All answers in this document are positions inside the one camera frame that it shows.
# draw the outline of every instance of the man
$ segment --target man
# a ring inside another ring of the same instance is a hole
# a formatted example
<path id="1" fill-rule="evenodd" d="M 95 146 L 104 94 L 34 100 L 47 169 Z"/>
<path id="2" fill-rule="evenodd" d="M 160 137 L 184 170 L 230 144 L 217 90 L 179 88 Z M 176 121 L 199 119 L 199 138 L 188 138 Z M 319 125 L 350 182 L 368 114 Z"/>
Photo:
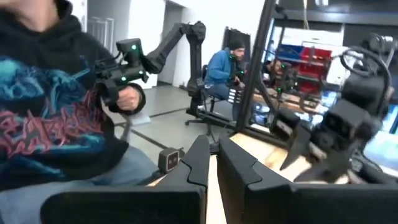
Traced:
<path id="1" fill-rule="evenodd" d="M 268 60 L 262 63 L 261 73 L 271 75 L 272 69 L 274 69 L 276 75 L 283 74 L 282 62 L 280 62 L 279 60 Z"/>
<path id="2" fill-rule="evenodd" d="M 228 82 L 236 71 L 231 71 L 233 63 L 240 62 L 244 57 L 244 44 L 240 40 L 233 41 L 229 46 L 215 53 L 210 59 L 205 78 L 205 87 L 208 93 L 220 100 L 229 98 Z M 244 87 L 243 82 L 238 76 L 234 76 L 233 82 Z M 239 105 L 234 104 L 232 108 L 232 117 L 236 121 L 239 115 Z"/>
<path id="3" fill-rule="evenodd" d="M 0 0 L 0 223 L 39 224 L 51 195 L 143 184 L 157 166 L 114 137 L 95 89 L 95 60 L 112 55 L 81 31 L 65 0 Z M 109 109 L 134 114 L 139 85 Z"/>

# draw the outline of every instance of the wooden surface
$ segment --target wooden surface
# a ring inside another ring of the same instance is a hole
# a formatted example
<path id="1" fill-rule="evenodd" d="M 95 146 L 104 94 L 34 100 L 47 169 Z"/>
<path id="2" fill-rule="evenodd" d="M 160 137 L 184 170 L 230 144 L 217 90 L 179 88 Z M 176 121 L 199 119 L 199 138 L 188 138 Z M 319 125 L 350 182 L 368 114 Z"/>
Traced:
<path id="1" fill-rule="evenodd" d="M 148 186 L 156 186 L 161 179 L 154 181 Z M 216 156 L 210 157 L 209 174 L 208 174 L 208 190 L 207 190 L 207 224 L 226 224 L 224 206 L 221 200 L 221 192 L 218 187 L 217 178 L 217 158 Z"/>
<path id="2" fill-rule="evenodd" d="M 267 91 L 268 91 L 268 94 L 270 94 L 272 96 L 276 96 L 276 91 L 274 89 L 268 88 Z M 280 105 L 281 107 L 288 108 L 290 110 L 294 110 L 294 111 L 297 111 L 300 113 L 305 113 L 299 106 L 300 97 L 285 94 L 285 93 L 283 93 L 282 97 L 283 97 L 283 99 L 288 99 L 290 101 L 297 102 L 297 104 L 285 102 Z M 253 100 L 256 102 L 259 102 L 259 103 L 265 103 L 262 96 L 258 93 L 258 90 L 255 91 L 255 94 L 253 94 Z M 271 100 L 272 100 L 272 102 L 277 103 L 277 100 L 275 98 L 272 98 Z M 308 109 L 310 111 L 315 111 L 315 109 L 311 108 L 311 107 L 306 107 L 306 109 Z"/>

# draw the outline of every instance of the black hoodie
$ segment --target black hoodie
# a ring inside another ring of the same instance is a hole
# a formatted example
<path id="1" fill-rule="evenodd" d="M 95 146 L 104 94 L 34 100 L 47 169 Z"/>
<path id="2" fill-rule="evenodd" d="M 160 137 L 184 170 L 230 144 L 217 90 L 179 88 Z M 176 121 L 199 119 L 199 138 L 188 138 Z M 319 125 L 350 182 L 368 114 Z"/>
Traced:
<path id="1" fill-rule="evenodd" d="M 0 191 L 92 178 L 128 148 L 94 88 L 94 61 L 112 56 L 81 31 L 69 2 L 57 6 L 60 22 L 42 33 L 0 12 Z"/>

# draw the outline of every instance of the cable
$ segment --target cable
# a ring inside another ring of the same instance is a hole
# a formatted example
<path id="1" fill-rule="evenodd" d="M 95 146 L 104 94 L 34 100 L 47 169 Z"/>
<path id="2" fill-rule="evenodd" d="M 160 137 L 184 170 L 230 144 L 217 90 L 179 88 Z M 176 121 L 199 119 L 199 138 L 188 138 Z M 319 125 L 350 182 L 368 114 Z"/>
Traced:
<path id="1" fill-rule="evenodd" d="M 202 102 L 203 102 L 203 106 L 205 107 L 205 114 L 208 115 L 207 103 L 206 103 L 206 99 L 207 99 L 206 92 L 204 90 L 200 90 L 200 93 L 201 93 L 201 95 L 203 97 L 203 101 Z M 210 136 L 213 139 L 213 142 L 216 142 L 216 138 L 214 137 L 213 131 L 211 130 L 211 125 L 208 124 L 208 123 L 206 123 L 206 125 L 209 125 Z"/>
<path id="2" fill-rule="evenodd" d="M 308 20 L 307 20 L 307 5 L 308 5 L 308 0 L 303 0 L 303 5 L 304 5 L 304 9 L 303 9 L 303 18 L 304 18 L 304 29 L 309 30 L 310 29 L 310 25 L 308 24 Z"/>
<path id="3" fill-rule="evenodd" d="M 353 54 L 352 52 L 363 54 L 364 57 L 361 58 L 358 55 Z M 369 68 L 369 66 L 366 71 L 362 71 L 357 68 L 350 67 L 345 60 L 345 56 L 356 57 L 364 65 L 368 64 L 368 63 L 364 62 L 364 58 L 369 58 L 369 59 L 373 60 L 373 62 L 376 62 L 377 65 L 379 66 L 378 68 L 382 70 L 381 75 L 384 77 L 384 88 L 383 88 L 382 94 L 380 96 L 379 104 L 378 104 L 377 110 L 376 110 L 377 113 L 380 113 L 382 110 L 382 104 L 384 103 L 384 98 L 386 97 L 386 93 L 391 84 L 391 74 L 390 74 L 390 71 L 388 70 L 386 63 L 384 63 L 383 60 L 378 55 L 376 55 L 375 53 L 371 52 L 370 50 L 366 50 L 362 47 L 354 46 L 354 47 L 350 47 L 349 49 L 345 50 L 340 55 L 341 64 L 345 67 L 345 69 L 349 70 L 351 73 L 355 73 L 355 74 L 361 75 L 363 77 L 370 77 L 372 75 L 375 75 L 375 73 Z"/>

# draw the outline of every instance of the black beanie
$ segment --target black beanie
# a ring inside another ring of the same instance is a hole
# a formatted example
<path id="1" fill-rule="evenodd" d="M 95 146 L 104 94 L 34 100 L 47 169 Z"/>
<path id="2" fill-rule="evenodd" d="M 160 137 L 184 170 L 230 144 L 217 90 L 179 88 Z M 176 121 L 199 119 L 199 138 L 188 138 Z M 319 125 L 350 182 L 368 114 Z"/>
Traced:
<path id="1" fill-rule="evenodd" d="M 240 48 L 244 48 L 244 43 L 241 40 L 234 40 L 234 41 L 231 41 L 231 43 L 229 43 L 230 50 L 236 50 L 236 49 L 240 49 Z"/>

